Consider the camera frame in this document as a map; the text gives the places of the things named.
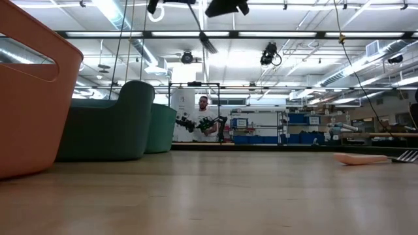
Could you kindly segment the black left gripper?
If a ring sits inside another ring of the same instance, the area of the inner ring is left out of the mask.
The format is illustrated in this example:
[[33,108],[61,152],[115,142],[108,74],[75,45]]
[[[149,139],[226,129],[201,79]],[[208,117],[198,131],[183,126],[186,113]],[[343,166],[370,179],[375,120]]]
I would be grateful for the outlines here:
[[[154,14],[157,8],[159,0],[149,0],[147,11],[150,14]],[[181,3],[181,4],[195,4],[196,0],[163,0],[164,3]]]

